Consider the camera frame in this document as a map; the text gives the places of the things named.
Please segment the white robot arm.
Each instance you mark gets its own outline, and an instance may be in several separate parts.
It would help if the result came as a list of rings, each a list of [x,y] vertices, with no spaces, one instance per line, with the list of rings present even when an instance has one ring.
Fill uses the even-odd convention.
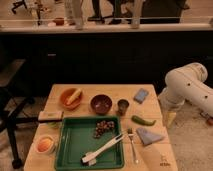
[[[205,84],[207,77],[206,67],[197,62],[166,74],[166,86],[158,95],[164,126],[169,127],[186,100],[200,108],[207,118],[213,118],[213,88]]]

